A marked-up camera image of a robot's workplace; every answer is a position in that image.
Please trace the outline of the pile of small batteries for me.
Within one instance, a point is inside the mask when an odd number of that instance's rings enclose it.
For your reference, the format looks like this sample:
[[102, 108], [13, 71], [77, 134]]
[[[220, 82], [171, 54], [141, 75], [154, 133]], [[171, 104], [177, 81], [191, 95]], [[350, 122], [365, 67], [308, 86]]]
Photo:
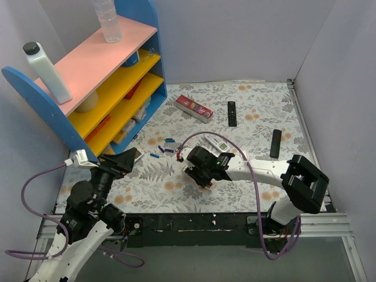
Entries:
[[[172, 139], [172, 138], [166, 138], [166, 139], [164, 139], [164, 141], [165, 141], [166, 143], [174, 143], [174, 142], [175, 142], [175, 140]], [[158, 148], [159, 148], [159, 150], [160, 150], [162, 153], [166, 153], [166, 152], [168, 152], [168, 153], [174, 153], [174, 149], [171, 149], [171, 148], [161, 147], [161, 145], [158, 145]], [[159, 158], [159, 157], [160, 157], [160, 156], [159, 156], [158, 154], [156, 154], [156, 153], [150, 153], [150, 155], [151, 155], [152, 157], [155, 157], [155, 158]]]

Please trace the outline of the black remote control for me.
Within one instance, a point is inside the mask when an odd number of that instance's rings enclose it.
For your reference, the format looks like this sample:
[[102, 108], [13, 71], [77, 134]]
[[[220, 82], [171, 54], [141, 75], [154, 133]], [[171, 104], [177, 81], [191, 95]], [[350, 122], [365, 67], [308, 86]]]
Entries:
[[278, 129], [273, 130], [270, 146], [270, 157], [278, 159], [280, 155], [282, 131]]

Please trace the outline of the slim white remote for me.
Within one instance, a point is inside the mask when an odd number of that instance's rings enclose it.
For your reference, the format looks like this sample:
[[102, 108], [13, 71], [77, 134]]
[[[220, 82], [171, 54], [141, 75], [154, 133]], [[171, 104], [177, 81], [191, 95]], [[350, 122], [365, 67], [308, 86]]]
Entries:
[[197, 167], [193, 167], [193, 168], [189, 168], [187, 167], [184, 172], [190, 177], [192, 178], [195, 183], [202, 187], [202, 188], [205, 188], [205, 185], [208, 184], [208, 183], [211, 183], [211, 178], [209, 178], [208, 176], [204, 175], [204, 173]]

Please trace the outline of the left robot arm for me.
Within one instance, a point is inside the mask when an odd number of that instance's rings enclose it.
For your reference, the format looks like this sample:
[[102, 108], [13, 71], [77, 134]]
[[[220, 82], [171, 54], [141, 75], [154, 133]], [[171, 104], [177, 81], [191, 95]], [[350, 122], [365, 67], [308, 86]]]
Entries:
[[75, 281], [101, 243], [124, 231], [126, 215], [109, 204], [107, 197], [113, 182], [133, 170], [136, 154], [134, 147], [116, 155], [101, 155], [99, 162], [90, 164], [90, 179], [73, 185], [49, 257], [31, 281]]

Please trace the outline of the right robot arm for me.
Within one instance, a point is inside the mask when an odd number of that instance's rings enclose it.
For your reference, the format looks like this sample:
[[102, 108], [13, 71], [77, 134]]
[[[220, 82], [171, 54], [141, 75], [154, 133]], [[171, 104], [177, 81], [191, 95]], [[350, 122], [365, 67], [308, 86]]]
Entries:
[[263, 229], [275, 234], [302, 213], [319, 213], [329, 184], [329, 178], [302, 155], [294, 155], [291, 160], [247, 162], [233, 153], [216, 156], [196, 146], [183, 149], [179, 160], [187, 166], [184, 172], [202, 188], [213, 180], [244, 180], [284, 189], [287, 195], [273, 203], [261, 220]]

